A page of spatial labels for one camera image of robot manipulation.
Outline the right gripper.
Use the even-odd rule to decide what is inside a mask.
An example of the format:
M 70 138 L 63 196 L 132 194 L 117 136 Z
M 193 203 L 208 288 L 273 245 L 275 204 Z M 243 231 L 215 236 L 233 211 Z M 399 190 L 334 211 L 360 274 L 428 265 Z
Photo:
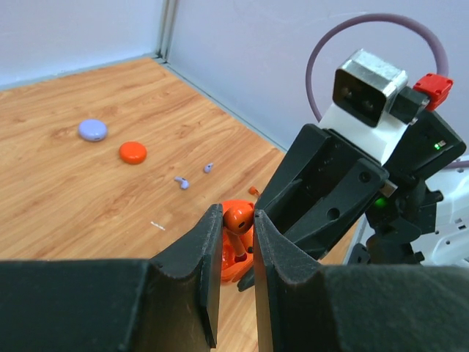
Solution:
M 448 127 L 414 126 L 382 164 L 336 131 L 304 125 L 255 208 L 315 260 L 365 216 L 374 234 L 354 263 L 419 264 L 412 242 L 435 229 L 443 199 L 426 182 L 465 148 Z

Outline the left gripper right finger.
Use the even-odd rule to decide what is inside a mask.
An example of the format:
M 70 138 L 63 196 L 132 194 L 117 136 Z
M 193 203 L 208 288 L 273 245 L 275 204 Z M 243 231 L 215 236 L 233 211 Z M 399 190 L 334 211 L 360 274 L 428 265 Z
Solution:
M 261 351 L 466 351 L 468 270 L 322 265 L 254 217 Z

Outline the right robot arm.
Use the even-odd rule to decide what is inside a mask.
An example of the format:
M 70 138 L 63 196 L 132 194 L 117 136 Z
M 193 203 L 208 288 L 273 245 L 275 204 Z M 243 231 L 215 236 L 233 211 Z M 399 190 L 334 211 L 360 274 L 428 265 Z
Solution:
M 335 128 L 302 127 L 256 201 L 276 229 L 306 254 L 322 259 L 365 216 L 378 238 L 376 263 L 419 263 L 411 249 L 434 231 L 442 192 L 426 181 L 465 151 L 444 122 L 410 127 L 397 154 L 381 164 Z

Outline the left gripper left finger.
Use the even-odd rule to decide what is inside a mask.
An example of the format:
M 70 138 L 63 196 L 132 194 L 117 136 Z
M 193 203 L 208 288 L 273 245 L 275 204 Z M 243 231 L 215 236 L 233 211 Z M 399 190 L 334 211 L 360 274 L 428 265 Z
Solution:
M 150 259 L 1 263 L 3 351 L 209 351 L 223 208 Z

